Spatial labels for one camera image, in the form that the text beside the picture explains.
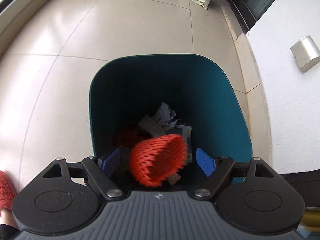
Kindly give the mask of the red fuzzy slipper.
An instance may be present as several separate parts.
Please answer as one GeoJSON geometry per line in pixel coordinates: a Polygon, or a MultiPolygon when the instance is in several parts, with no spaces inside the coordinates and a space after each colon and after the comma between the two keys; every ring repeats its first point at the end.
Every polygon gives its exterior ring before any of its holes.
{"type": "Polygon", "coordinates": [[[16,191],[8,176],[0,171],[0,208],[1,210],[12,210],[12,205],[16,197],[16,191]]]}

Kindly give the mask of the silver wall outlet cover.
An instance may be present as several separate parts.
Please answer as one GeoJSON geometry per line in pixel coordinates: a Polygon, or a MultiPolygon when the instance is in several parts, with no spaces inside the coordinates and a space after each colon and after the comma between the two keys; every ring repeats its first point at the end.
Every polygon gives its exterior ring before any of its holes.
{"type": "Polygon", "coordinates": [[[303,73],[319,63],[320,51],[310,35],[298,40],[291,47],[291,52],[299,70],[303,73]]]}

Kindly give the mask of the dark teal plastic trash bin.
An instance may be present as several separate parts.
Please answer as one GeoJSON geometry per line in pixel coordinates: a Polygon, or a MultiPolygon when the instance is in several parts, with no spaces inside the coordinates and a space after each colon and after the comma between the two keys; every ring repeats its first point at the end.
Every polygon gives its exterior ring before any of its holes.
{"type": "Polygon", "coordinates": [[[164,181],[163,191],[182,191],[205,178],[196,163],[198,148],[237,162],[252,157],[249,131],[230,81],[217,64],[200,55],[138,55],[107,63],[92,80],[89,114],[95,155],[123,149],[111,180],[124,190],[144,190],[130,172],[129,151],[151,138],[139,126],[146,116],[169,133],[190,129],[188,161],[179,170],[179,181],[164,181]]]}

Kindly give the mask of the red foam fruit net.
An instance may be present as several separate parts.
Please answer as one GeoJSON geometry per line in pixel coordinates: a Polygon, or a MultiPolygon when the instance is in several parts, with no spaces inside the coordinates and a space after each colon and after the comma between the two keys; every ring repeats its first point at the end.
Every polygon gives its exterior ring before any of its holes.
{"type": "Polygon", "coordinates": [[[161,186],[187,162],[183,137],[169,134],[139,142],[130,153],[130,172],[141,185],[161,186]]]}

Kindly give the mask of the crumpled grey paper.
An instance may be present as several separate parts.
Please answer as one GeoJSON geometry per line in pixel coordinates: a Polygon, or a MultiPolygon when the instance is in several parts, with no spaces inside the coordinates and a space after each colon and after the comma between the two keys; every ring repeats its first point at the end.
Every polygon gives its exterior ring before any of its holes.
{"type": "Polygon", "coordinates": [[[152,118],[148,115],[144,116],[139,127],[156,138],[166,135],[166,130],[172,129],[177,121],[175,111],[163,102],[152,118]]]}

